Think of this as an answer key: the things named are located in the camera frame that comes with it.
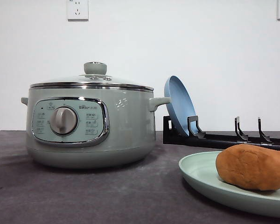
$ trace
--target black rack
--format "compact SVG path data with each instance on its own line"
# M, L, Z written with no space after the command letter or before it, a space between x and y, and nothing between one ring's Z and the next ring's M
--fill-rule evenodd
M261 131L261 119L258 118L259 137L251 137L240 129L239 117L234 119L235 133L236 135L221 135L221 134L209 134L203 132L198 124L198 116L188 117L188 130L189 137L181 136L174 124L171 122L171 128L169 122L170 116L163 117L163 143L173 145L186 145L194 147L207 147L207 148L220 148L226 149L230 146L238 144L250 144L255 146L261 146L269 149L280 151L280 139L270 138ZM191 122L196 122L198 133L194 133L191 129Z

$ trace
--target bread roll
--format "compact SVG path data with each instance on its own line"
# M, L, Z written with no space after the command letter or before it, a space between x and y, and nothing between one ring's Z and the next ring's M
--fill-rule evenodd
M219 176L244 189L280 189L280 151L240 144L219 153Z

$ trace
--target green plate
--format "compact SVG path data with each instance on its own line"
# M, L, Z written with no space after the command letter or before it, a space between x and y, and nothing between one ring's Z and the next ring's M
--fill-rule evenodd
M183 177L195 190L229 207L263 216L280 217L280 189L251 191L223 182L216 169L220 152L188 155L179 161Z

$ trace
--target gray tabletop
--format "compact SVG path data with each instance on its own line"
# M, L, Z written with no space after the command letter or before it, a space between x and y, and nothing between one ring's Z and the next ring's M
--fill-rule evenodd
M0 131L0 224L272 223L218 204L192 189L178 161L211 148L157 146L116 168L68 170L34 162L24 131Z

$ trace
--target lid rim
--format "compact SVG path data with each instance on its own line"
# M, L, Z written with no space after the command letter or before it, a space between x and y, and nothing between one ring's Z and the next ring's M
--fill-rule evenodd
M116 83L100 83L100 82L51 82L51 83L36 83L30 85L30 88L35 87L45 87L45 86L72 86L72 85L82 85L82 86L104 86L104 87L125 87L125 88L137 88L143 90L153 91L154 89L149 86L135 85L135 84L116 84Z

